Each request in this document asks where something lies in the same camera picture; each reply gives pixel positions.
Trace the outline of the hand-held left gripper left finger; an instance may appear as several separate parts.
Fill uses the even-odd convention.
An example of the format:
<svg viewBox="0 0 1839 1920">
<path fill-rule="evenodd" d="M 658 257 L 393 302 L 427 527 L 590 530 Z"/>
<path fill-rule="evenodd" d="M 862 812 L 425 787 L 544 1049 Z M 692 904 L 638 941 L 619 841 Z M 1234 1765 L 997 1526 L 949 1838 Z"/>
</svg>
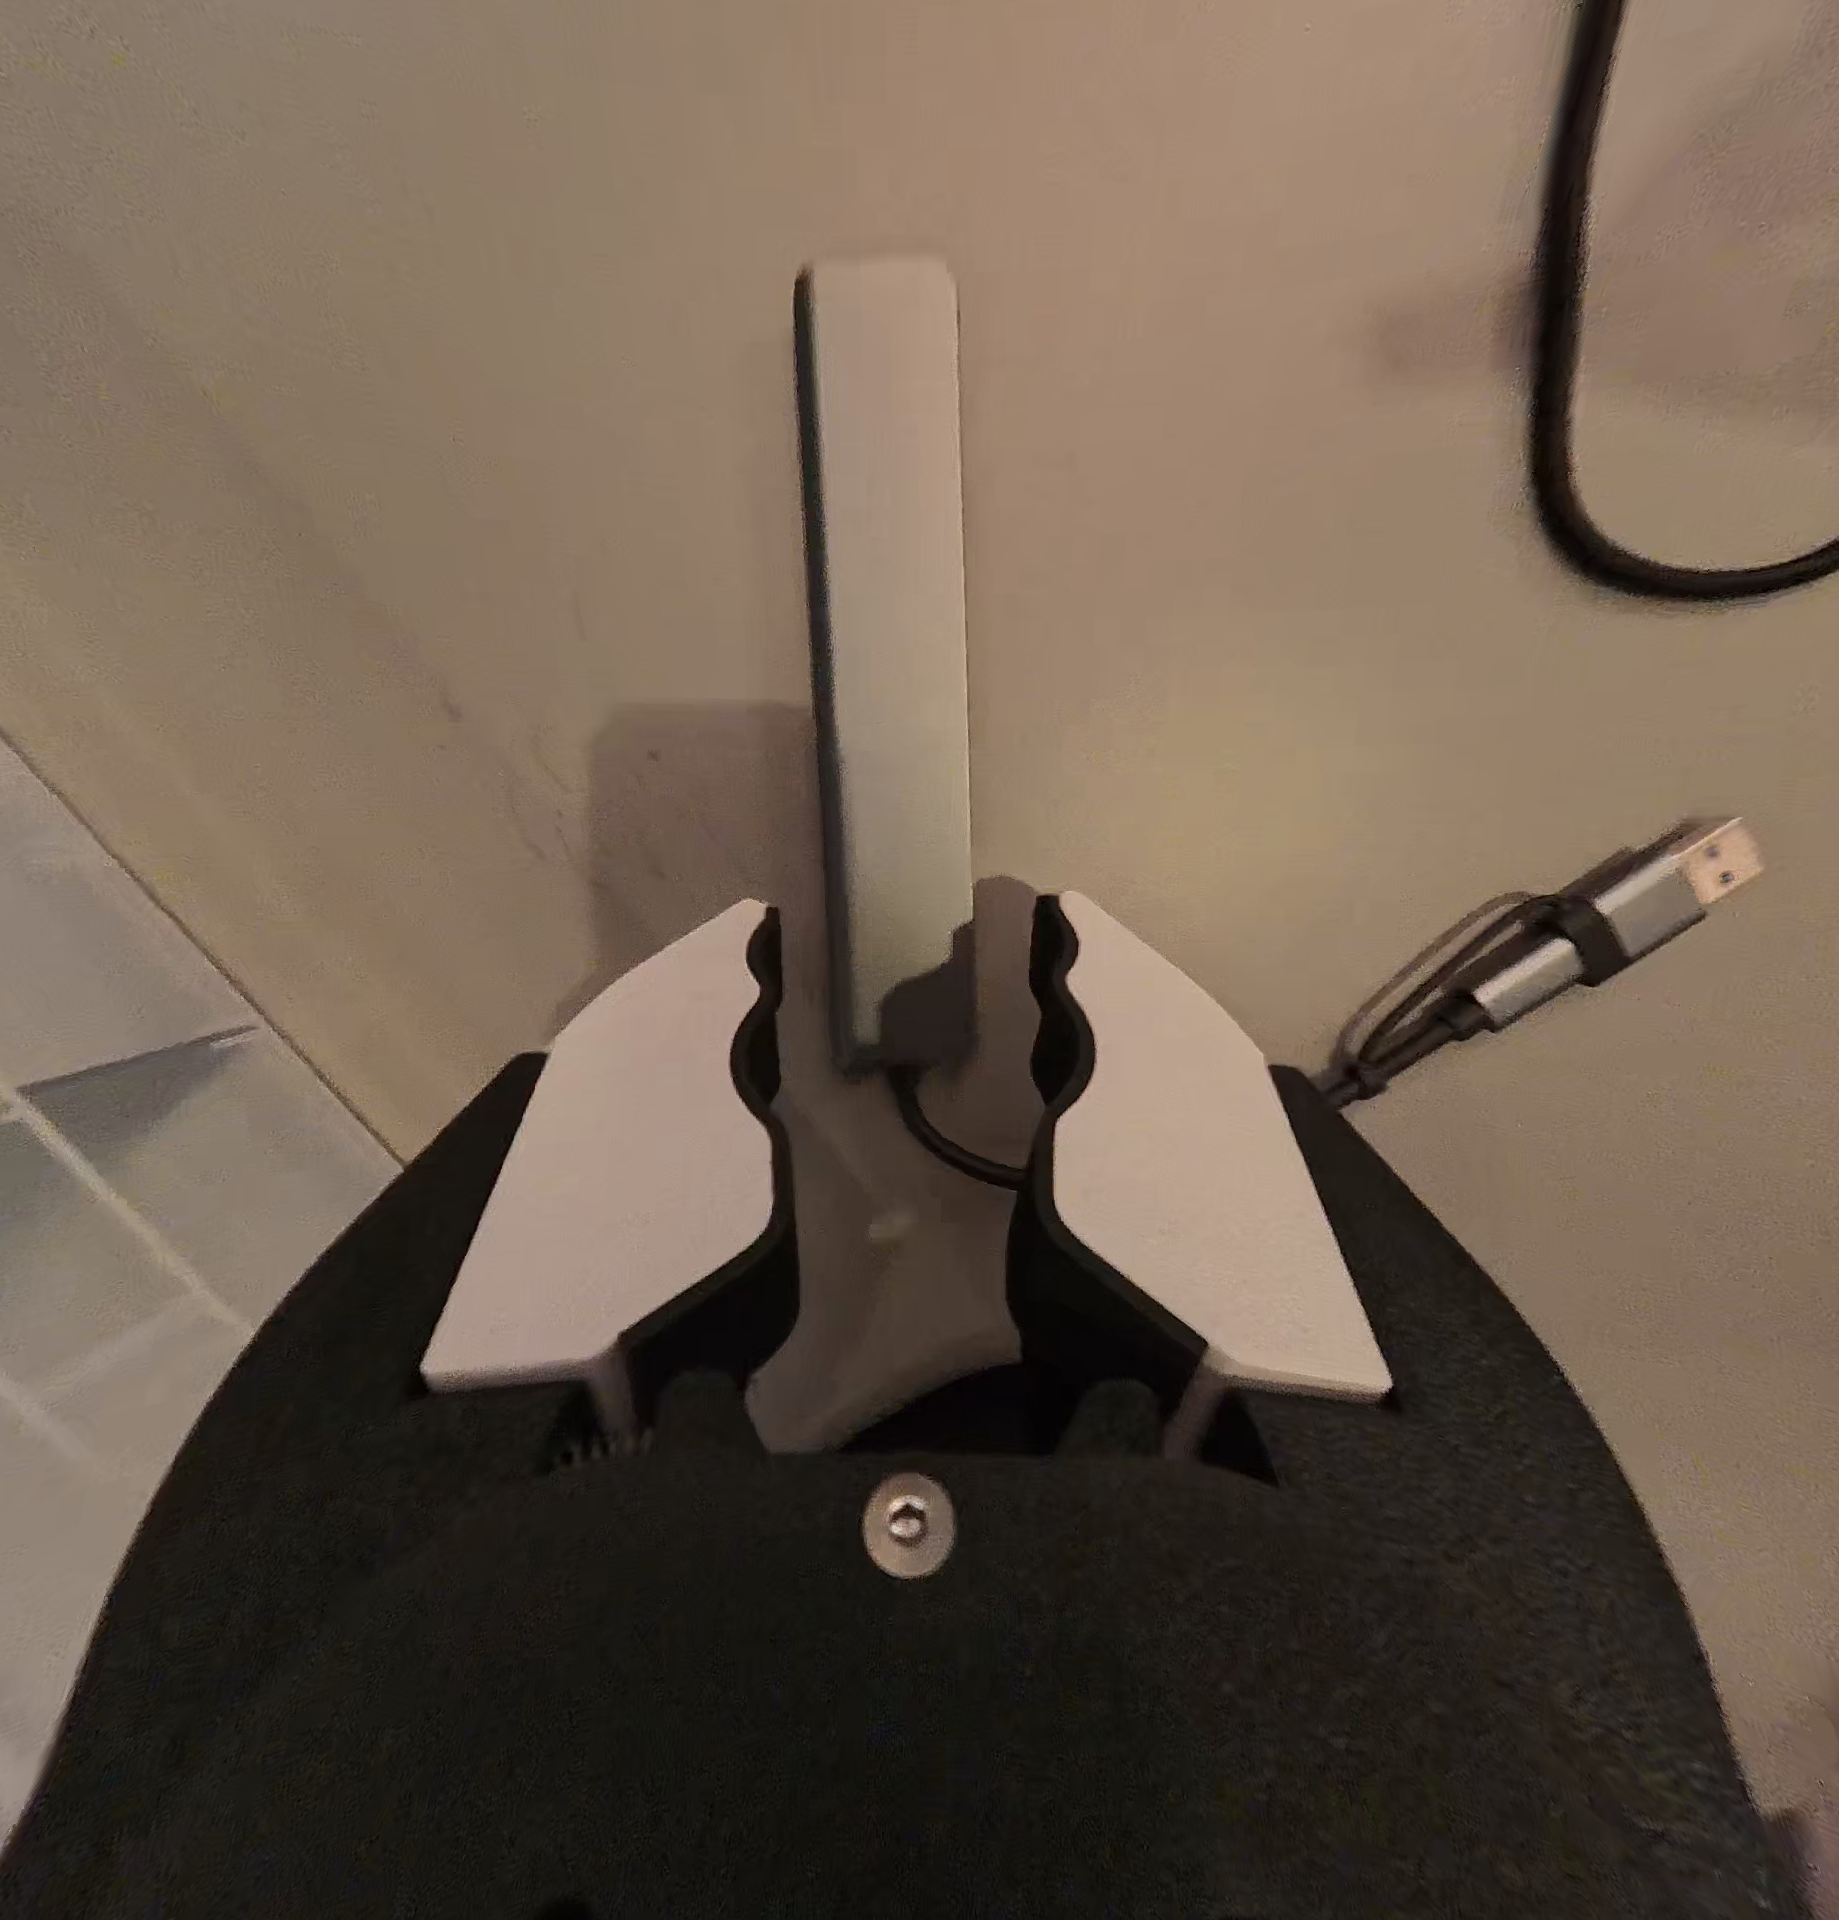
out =
<svg viewBox="0 0 1839 1920">
<path fill-rule="evenodd" d="M 740 899 L 552 1042 L 449 1301 L 432 1393 L 573 1384 L 600 1432 L 753 1432 L 795 1327 L 781 916 Z"/>
</svg>

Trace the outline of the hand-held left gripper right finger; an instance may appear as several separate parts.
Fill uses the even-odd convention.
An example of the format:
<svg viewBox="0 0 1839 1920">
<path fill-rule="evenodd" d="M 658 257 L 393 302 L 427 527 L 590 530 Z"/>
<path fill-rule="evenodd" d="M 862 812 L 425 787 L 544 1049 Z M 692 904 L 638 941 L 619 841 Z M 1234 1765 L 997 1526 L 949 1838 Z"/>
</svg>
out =
<svg viewBox="0 0 1839 1920">
<path fill-rule="evenodd" d="M 1076 892 L 1040 895 L 1042 1099 L 1010 1224 L 1021 1357 L 1067 1411 L 1134 1389 L 1197 1453 L 1232 1394 L 1376 1407 L 1392 1367 L 1261 1046 Z"/>
</svg>

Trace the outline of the clear plastic box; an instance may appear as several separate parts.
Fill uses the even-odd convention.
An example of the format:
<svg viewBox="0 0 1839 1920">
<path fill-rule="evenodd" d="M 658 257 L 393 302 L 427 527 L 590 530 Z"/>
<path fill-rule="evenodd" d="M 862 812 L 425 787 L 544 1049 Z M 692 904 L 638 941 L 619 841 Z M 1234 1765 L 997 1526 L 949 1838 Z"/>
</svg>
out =
<svg viewBox="0 0 1839 1920">
<path fill-rule="evenodd" d="M 0 736 L 0 1403 L 159 1483 L 399 1160 Z"/>
</svg>

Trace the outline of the grey usb hub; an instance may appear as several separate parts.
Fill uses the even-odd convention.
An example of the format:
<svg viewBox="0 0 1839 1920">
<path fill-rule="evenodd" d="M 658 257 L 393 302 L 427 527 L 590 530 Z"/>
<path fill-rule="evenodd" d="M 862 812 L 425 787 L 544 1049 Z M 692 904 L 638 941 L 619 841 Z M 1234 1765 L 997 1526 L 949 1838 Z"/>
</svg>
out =
<svg viewBox="0 0 1839 1920">
<path fill-rule="evenodd" d="M 793 286 L 836 1070 L 963 1058 L 976 848 L 957 281 L 929 257 Z"/>
</svg>

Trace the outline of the black usb cable red plug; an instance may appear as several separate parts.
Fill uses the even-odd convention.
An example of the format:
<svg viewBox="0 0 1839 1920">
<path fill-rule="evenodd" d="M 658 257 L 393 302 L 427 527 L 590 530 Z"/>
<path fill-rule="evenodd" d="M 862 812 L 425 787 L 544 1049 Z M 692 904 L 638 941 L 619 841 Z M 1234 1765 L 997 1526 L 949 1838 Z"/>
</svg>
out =
<svg viewBox="0 0 1839 1920">
<path fill-rule="evenodd" d="M 1839 576 L 1839 534 L 1770 564 L 1665 564 L 1605 534 L 1579 493 L 1573 406 L 1585 341 L 1593 171 L 1624 20 L 1624 2 L 1576 7 L 1545 143 L 1531 257 L 1527 425 L 1527 476 L 1537 524 L 1576 579 L 1630 601 L 1723 607 L 1822 586 Z"/>
</svg>

